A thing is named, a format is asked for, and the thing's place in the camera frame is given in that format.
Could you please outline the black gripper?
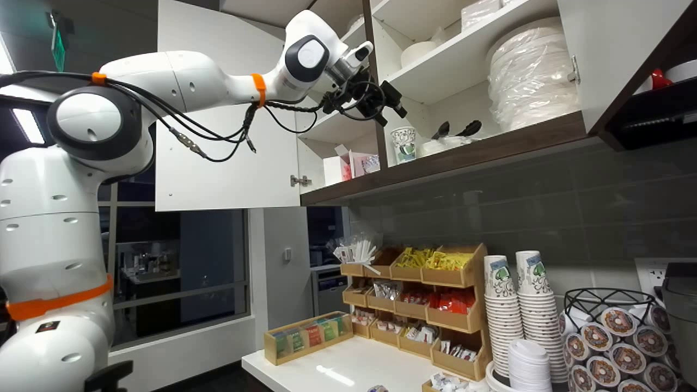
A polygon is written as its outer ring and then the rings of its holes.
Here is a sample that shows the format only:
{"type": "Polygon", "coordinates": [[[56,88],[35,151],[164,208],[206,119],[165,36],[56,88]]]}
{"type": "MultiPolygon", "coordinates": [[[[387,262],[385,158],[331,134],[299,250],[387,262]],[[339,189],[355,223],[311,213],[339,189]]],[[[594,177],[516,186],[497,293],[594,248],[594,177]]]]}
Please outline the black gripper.
{"type": "Polygon", "coordinates": [[[324,114],[339,114],[355,122],[377,122],[385,127],[384,109],[395,109],[398,119],[408,116],[401,99],[401,92],[387,80],[377,83],[368,72],[359,72],[326,92],[321,108],[324,114]]]}

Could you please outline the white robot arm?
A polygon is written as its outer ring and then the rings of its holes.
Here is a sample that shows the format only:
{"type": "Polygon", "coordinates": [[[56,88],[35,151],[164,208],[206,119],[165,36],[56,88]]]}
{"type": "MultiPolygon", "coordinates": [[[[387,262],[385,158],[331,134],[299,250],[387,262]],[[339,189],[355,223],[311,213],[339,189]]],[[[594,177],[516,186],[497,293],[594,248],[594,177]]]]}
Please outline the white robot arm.
{"type": "Polygon", "coordinates": [[[321,109],[355,120],[384,119],[401,94],[368,75],[372,46],[345,45],[316,13],[286,26],[277,66],[233,76],[191,50],[132,54],[82,75],[49,104],[49,147],[3,160],[0,283],[13,333],[0,347],[0,392],[118,392],[132,366],[110,359],[113,280],[102,259],[98,192],[147,170],[152,124],[184,147],[220,136],[191,116],[242,104],[299,112],[323,78],[321,109]]]}

